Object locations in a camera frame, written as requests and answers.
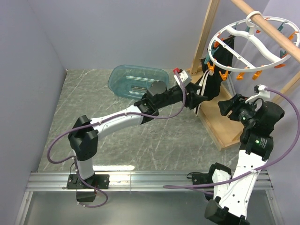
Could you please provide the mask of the black underwear beige waistband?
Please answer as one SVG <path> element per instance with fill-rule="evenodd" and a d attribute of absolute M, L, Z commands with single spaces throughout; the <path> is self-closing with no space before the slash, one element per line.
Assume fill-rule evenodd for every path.
<path fill-rule="evenodd" d="M 221 70 L 217 68 L 214 70 L 214 74 L 210 75 L 210 70 L 207 69 L 203 76 L 196 82 L 200 87 L 196 93 L 207 97 L 207 101 L 211 101 L 220 93 L 221 82 L 223 81 L 219 74 L 220 71 Z"/>

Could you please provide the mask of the white round clip hanger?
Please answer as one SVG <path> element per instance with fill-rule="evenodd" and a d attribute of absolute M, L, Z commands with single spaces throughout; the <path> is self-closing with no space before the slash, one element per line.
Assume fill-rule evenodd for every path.
<path fill-rule="evenodd" d="M 262 14 L 259 11 L 253 11 L 250 14 L 248 14 L 245 19 L 239 20 L 237 22 L 225 26 L 217 34 L 213 36 L 213 38 L 209 43 L 208 54 L 210 60 L 215 66 L 225 71 L 249 73 L 249 72 L 257 72 L 269 68 L 279 67 L 291 57 L 290 50 L 286 50 L 286 54 L 283 55 L 282 57 L 273 54 L 272 52 L 269 51 L 269 49 L 265 46 L 265 44 L 256 36 L 256 31 L 258 30 L 262 31 L 263 27 L 259 24 L 254 23 L 254 21 L 251 20 L 251 17 L 255 15 L 261 16 Z M 228 44 L 226 44 L 224 40 L 219 38 L 219 36 L 225 31 L 235 37 L 242 37 L 247 39 L 247 41 L 251 42 L 256 47 L 256 49 L 262 54 L 262 56 L 266 58 L 270 63 L 266 65 L 262 65 L 260 67 L 256 67 L 253 64 L 251 64 L 248 60 L 246 60 L 243 56 L 241 56 L 234 49 L 232 49 Z M 219 60 L 217 60 L 217 58 L 214 57 L 214 54 L 216 53 L 216 49 L 217 49 L 217 47 L 215 46 L 216 43 L 218 43 L 220 46 L 223 47 L 223 49 L 227 50 L 233 56 L 235 56 L 237 60 L 244 63 L 246 67 L 235 68 L 235 67 L 230 67 L 225 64 L 222 64 Z"/>

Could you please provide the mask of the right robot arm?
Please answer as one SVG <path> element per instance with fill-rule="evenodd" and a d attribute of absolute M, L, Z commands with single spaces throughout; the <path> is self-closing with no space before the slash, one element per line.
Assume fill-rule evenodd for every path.
<path fill-rule="evenodd" d="M 268 162 L 274 147 L 270 135 L 285 112 L 277 104 L 256 94 L 249 98 L 236 94 L 218 103 L 220 113 L 243 125 L 238 162 L 233 174 L 223 165 L 214 164 L 207 183 L 214 187 L 205 218 L 217 225 L 248 225 L 248 204 L 258 175 Z"/>

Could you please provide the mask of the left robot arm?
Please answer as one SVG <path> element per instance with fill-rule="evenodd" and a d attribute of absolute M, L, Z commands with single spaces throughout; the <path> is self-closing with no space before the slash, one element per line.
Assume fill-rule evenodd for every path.
<path fill-rule="evenodd" d="M 179 85 L 168 89 L 163 81 L 156 81 L 140 100 L 122 111 L 93 119 L 88 119 L 86 115 L 79 117 L 74 131 L 68 135 L 76 155 L 78 183 L 83 188 L 96 187 L 101 183 L 95 175 L 92 162 L 100 139 L 122 129 L 147 123 L 159 115 L 159 109 L 178 102 L 194 109 L 208 99 L 200 95 L 198 90 L 199 86 L 191 82 L 184 89 Z"/>

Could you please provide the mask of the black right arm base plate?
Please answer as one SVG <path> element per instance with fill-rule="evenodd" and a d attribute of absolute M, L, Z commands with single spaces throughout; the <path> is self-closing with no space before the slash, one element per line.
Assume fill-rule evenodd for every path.
<path fill-rule="evenodd" d="M 209 175 L 207 173 L 190 172 L 186 175 L 186 178 L 192 180 L 193 185 L 211 183 L 211 179 L 209 179 Z"/>

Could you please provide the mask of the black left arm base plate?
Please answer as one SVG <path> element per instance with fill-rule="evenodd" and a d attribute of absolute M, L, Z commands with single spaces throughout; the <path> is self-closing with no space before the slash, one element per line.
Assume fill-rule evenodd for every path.
<path fill-rule="evenodd" d="M 86 179 L 85 182 L 93 187 L 99 189 L 108 189 L 109 186 L 108 174 L 94 174 L 90 178 Z M 81 182 L 77 174 L 70 174 L 67 180 L 67 189 L 88 189 L 89 187 Z"/>

